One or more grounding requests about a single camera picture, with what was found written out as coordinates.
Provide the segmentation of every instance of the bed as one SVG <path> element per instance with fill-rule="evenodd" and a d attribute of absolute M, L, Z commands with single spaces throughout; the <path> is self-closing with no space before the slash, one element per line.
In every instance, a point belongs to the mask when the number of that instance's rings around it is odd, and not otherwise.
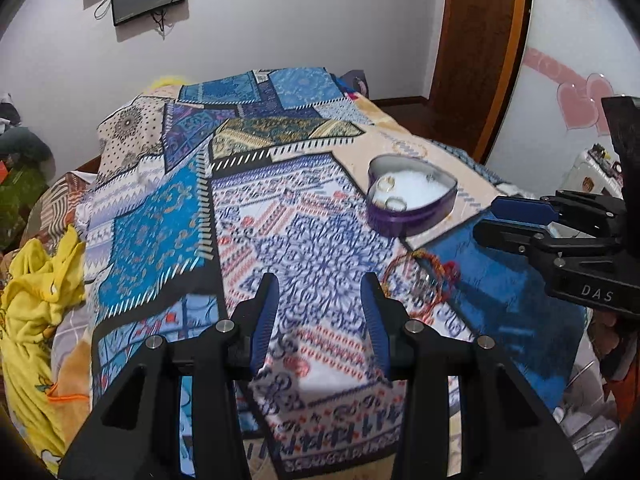
<path fill-rule="evenodd" d="M 254 478 L 388 478 L 405 385 L 376 371 L 358 286 L 364 272 L 381 276 L 417 248 L 462 271 L 455 295 L 422 320 L 462 340 L 491 335 L 551 411 L 560 402 L 584 309 L 546 298 L 525 262 L 480 250 L 470 236 L 492 200 L 512 187 L 466 153 L 412 136 L 325 69 L 164 86 L 116 110 L 98 138 L 100 167 L 74 217 L 86 235 L 88 329 L 79 322 L 70 330 L 75 343 L 83 332 L 90 345 L 86 367 L 74 370 L 90 374 L 92 404 L 148 336 L 197 336 L 274 272 L 281 300 L 266 365 L 237 390 Z M 384 153 L 424 158 L 453 174 L 452 213 L 408 239 L 372 231 L 367 169 Z M 402 267 L 389 285 L 418 316 L 424 298 L 412 293 L 413 272 Z M 55 354 L 52 367 L 69 354 Z M 460 404 L 455 378 L 449 386 L 453 474 Z M 190 395 L 185 378 L 180 458 L 193 475 Z"/>

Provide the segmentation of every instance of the black cable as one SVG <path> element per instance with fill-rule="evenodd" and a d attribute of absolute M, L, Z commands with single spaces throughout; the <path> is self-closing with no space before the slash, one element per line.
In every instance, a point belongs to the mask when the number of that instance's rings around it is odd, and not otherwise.
<path fill-rule="evenodd" d="M 166 11 L 164 9 L 161 9 L 159 14 L 160 14 L 160 18 L 156 18 L 156 11 L 150 12 L 149 13 L 151 15 L 151 17 L 153 18 L 153 20 L 156 22 L 156 25 L 160 28 L 160 33 L 164 34 L 164 17 L 166 16 Z"/>
<path fill-rule="evenodd" d="M 101 19 L 103 19 L 103 18 L 107 15 L 107 12 L 109 12 L 109 6 L 107 5 L 107 6 L 106 6 L 106 8 L 104 9 L 104 12 L 103 12 L 100 16 L 98 16 L 98 10 L 99 10 L 99 9 L 100 9 L 100 7 L 102 7 L 106 2 L 109 2 L 109 4 L 111 5 L 111 0 L 103 0 L 103 1 L 100 3 L 100 5 L 98 5 L 97 7 L 95 7 L 95 10 L 94 10 L 94 18 L 95 18 L 96 20 L 101 20 Z"/>
<path fill-rule="evenodd" d="M 160 29 L 160 34 L 164 35 L 164 17 L 166 16 L 166 8 L 163 7 L 160 11 L 152 10 L 149 15 L 151 15 L 151 18 L 156 22 L 156 25 Z"/>

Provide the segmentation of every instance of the wooden door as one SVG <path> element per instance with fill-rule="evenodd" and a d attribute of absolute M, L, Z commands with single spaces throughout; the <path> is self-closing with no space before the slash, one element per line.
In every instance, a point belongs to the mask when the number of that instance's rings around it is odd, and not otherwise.
<path fill-rule="evenodd" d="M 522 59 L 531 0 L 446 0 L 429 97 L 430 128 L 488 156 Z"/>

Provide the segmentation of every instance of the wooden baseboard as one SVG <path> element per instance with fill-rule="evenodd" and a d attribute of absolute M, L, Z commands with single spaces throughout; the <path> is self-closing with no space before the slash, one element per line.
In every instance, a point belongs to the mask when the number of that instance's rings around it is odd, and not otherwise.
<path fill-rule="evenodd" d="M 100 168 L 100 155 L 92 158 L 89 162 L 84 163 L 76 171 L 84 171 L 85 173 L 98 173 Z"/>
<path fill-rule="evenodd" d="M 393 97 L 391 99 L 374 99 L 373 104 L 382 108 L 385 106 L 401 106 L 401 105 L 417 105 L 421 104 L 426 106 L 429 100 L 421 95 L 411 97 Z"/>

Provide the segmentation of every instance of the metal screw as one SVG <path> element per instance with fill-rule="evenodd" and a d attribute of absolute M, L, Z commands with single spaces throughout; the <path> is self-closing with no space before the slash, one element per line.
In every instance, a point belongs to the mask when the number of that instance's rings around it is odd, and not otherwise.
<path fill-rule="evenodd" d="M 224 334 L 226 332 L 231 332 L 235 326 L 236 324 L 230 319 L 221 319 L 216 323 L 216 330 Z"/>
<path fill-rule="evenodd" d="M 153 336 L 147 337 L 145 340 L 145 345 L 147 348 L 151 348 L 152 350 L 155 350 L 160 345 L 162 345 L 162 337 L 159 335 L 153 335 Z"/>
<path fill-rule="evenodd" d="M 477 343 L 480 348 L 484 348 L 485 350 L 491 350 L 491 348 L 495 346 L 495 341 L 487 335 L 481 335 Z"/>
<path fill-rule="evenodd" d="M 418 321 L 417 319 L 410 319 L 404 324 L 407 332 L 411 332 L 412 334 L 420 333 L 424 330 L 424 323 Z"/>

